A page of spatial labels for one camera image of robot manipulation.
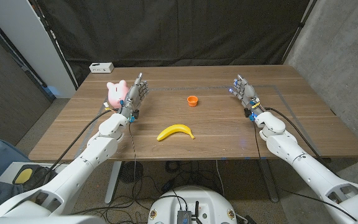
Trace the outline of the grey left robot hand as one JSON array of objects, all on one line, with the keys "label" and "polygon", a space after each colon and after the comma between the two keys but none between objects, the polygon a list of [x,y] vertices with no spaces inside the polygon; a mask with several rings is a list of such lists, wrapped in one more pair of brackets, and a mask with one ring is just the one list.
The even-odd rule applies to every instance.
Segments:
[{"label": "grey left robot hand", "polygon": [[132,123],[139,116],[140,105],[148,93],[148,83],[142,79],[142,73],[139,73],[122,101],[121,109],[118,110],[118,113],[125,116]]}]

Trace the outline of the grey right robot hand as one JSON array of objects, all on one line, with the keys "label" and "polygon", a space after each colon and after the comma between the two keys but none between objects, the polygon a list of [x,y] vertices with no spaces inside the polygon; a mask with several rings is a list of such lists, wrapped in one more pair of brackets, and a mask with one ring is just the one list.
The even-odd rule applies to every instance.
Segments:
[{"label": "grey right robot hand", "polygon": [[258,115],[265,112],[254,87],[241,74],[234,79],[233,87],[229,89],[229,92],[241,101],[245,116],[251,121],[255,121]]}]

